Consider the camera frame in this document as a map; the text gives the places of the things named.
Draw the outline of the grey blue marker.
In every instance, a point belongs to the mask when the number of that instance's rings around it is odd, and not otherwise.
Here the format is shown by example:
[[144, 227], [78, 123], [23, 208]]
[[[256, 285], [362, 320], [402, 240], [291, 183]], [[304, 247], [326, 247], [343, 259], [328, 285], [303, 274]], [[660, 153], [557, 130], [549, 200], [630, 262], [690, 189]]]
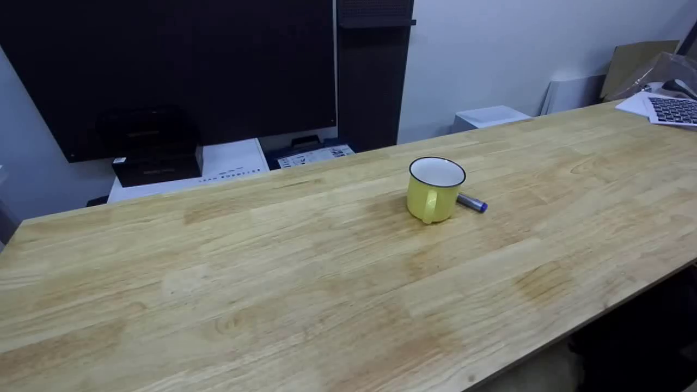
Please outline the grey blue marker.
[[484, 200], [480, 200], [475, 197], [468, 197], [468, 194], [460, 194], [457, 203], [468, 208], [468, 210], [473, 210], [473, 211], [476, 211], [476, 214], [485, 214], [488, 211], [488, 203], [484, 203]]

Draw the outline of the yellow enamel cup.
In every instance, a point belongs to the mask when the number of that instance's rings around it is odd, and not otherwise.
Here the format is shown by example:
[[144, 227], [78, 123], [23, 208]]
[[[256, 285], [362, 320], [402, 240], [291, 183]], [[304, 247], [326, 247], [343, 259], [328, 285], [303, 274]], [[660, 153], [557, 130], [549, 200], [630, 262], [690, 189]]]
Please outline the yellow enamel cup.
[[423, 224], [452, 216], [467, 170], [447, 157], [419, 157], [409, 164], [407, 211]]

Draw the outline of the dark tray with papers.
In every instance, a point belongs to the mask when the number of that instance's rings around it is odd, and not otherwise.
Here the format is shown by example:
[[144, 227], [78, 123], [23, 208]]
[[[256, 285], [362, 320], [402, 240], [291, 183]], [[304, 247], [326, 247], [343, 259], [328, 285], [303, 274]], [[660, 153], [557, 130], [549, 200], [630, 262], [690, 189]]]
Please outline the dark tray with papers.
[[271, 170], [300, 167], [321, 161], [333, 161], [353, 155], [354, 148], [338, 137], [321, 139], [315, 136], [296, 137], [284, 148], [266, 153]]

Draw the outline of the white paper box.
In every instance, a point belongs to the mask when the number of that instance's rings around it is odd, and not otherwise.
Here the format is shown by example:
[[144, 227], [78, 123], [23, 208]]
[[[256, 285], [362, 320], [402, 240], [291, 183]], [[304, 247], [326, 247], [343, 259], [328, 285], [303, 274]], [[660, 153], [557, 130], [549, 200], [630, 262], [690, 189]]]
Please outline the white paper box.
[[267, 173], [267, 161], [256, 139], [211, 143], [202, 148], [202, 178], [230, 180]]

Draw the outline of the white box behind table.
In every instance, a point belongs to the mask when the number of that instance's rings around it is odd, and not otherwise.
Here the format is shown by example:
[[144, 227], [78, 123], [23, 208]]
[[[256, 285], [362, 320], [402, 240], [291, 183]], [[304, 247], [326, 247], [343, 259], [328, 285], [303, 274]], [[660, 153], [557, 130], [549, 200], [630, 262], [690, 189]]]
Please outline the white box behind table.
[[455, 130], [476, 130], [528, 120], [528, 114], [505, 105], [457, 111]]

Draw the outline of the large black monitor screen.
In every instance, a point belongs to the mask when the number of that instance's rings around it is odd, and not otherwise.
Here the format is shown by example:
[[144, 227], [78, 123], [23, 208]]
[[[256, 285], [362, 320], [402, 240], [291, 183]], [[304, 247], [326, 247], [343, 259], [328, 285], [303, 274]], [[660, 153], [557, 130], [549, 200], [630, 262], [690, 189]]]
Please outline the large black monitor screen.
[[69, 161], [147, 109], [207, 143], [336, 123], [330, 0], [0, 0], [0, 49]]

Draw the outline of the dark vertical pillar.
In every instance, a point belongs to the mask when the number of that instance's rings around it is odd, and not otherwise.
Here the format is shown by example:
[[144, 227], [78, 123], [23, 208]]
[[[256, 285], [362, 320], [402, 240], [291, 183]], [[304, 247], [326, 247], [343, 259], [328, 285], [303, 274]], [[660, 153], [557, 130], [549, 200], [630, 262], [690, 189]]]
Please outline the dark vertical pillar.
[[338, 0], [338, 134], [359, 151], [399, 136], [413, 0]]

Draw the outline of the white chair back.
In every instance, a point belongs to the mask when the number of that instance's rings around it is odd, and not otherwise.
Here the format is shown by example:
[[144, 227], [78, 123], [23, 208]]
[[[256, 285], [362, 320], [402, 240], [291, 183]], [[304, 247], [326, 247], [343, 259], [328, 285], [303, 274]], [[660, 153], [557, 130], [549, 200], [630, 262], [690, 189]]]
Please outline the white chair back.
[[604, 74], [591, 77], [556, 77], [549, 80], [541, 114], [562, 114], [598, 102]]

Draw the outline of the brown cardboard box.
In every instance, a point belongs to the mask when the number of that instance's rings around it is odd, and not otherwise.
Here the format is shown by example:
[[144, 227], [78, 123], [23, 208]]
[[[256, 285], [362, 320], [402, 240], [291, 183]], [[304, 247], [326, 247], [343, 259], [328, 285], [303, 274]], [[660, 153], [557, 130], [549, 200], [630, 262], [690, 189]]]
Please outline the brown cardboard box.
[[697, 61], [680, 55], [676, 41], [639, 41], [616, 47], [604, 78], [601, 100], [628, 99], [650, 84], [683, 80], [695, 87]]

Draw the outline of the keyboard on papers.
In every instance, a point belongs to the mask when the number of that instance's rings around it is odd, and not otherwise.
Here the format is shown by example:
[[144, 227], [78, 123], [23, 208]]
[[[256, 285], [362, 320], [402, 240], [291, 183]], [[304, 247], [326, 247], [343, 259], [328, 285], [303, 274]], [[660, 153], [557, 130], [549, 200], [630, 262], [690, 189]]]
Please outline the keyboard on papers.
[[656, 124], [697, 127], [697, 102], [683, 99], [650, 99]]

